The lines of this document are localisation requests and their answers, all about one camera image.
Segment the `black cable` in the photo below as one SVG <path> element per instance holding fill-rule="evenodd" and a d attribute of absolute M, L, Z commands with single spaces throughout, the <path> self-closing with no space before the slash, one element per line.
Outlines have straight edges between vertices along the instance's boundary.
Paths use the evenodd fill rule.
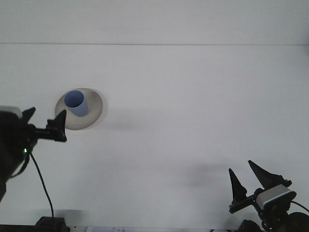
<path fill-rule="evenodd" d="M 309 209 L 307 209 L 305 206 L 301 205 L 300 203 L 291 201 L 291 203 L 297 204 L 298 206 L 302 207 L 304 210 L 306 210 L 309 213 Z"/>
<path fill-rule="evenodd" d="M 39 176 L 40 176 L 42 185 L 43 185 L 43 189 L 44 189 L 44 191 L 45 191 L 45 194 L 46 194 L 46 196 L 47 196 L 47 199 L 48 199 L 48 202 L 49 202 L 49 205 L 50 205 L 50 209 L 51 209 L 51 211 L 52 211 L 52 218 L 53 218 L 53 220 L 54 220 L 54 208 L 53 208 L 53 204 L 52 204 L 52 201 L 50 200 L 50 197 L 49 197 L 49 195 L 48 195 L 48 192 L 47 192 L 47 189 L 46 189 L 46 186 L 45 186 L 45 183 L 44 183 L 44 180 L 43 180 L 41 171 L 40 171 L 39 166 L 38 166 L 38 163 L 36 162 L 36 160 L 35 160 L 35 158 L 33 157 L 33 154 L 32 154 L 32 153 L 30 153 L 30 156 L 31 156 L 31 158 L 32 158 L 32 160 L 33 160 L 33 162 L 34 162 L 35 167 L 36 167 L 37 170 L 38 170 L 38 173 L 39 173 Z"/>
<path fill-rule="evenodd" d="M 20 168 L 20 170 L 18 171 L 18 173 L 12 175 L 10 178 L 14 178 L 14 177 L 17 177 L 18 175 L 22 174 L 22 173 L 24 172 L 24 170 L 27 168 L 27 165 L 28 165 L 28 163 L 29 163 L 29 159 L 30 159 L 30 158 L 29 158 L 29 155 L 27 155 L 27 156 L 25 157 L 25 161 L 24 161 L 24 163 L 23 163 L 23 166 Z"/>

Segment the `white wall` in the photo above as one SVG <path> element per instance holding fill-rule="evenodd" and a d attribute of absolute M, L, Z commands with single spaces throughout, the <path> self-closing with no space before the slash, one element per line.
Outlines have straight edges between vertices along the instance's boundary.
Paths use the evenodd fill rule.
<path fill-rule="evenodd" d="M 308 0 L 1 0 L 0 42 L 309 44 Z"/>
<path fill-rule="evenodd" d="M 249 194 L 260 187 L 249 159 L 291 179 L 306 204 L 309 46 L 68 43 L 307 44 L 307 5 L 0 0 L 0 104 L 35 106 L 31 122 L 44 127 L 68 90 L 104 96 L 96 127 L 34 149 L 56 215 L 91 226 L 259 222 L 250 208 L 228 212 L 229 167 Z M 31 163 L 8 182 L 0 223 L 34 224 L 48 207 Z"/>

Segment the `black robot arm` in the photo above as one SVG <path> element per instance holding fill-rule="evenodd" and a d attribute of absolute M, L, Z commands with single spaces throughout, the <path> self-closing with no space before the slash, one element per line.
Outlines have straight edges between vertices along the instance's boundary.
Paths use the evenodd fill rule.
<path fill-rule="evenodd" d="M 20 114 L 18 111 L 16 107 L 0 107 L 0 201 L 6 192 L 6 182 L 32 152 L 38 139 L 67 140 L 65 110 L 55 119 L 47 120 L 45 129 L 28 123 L 35 112 L 34 107 Z"/>

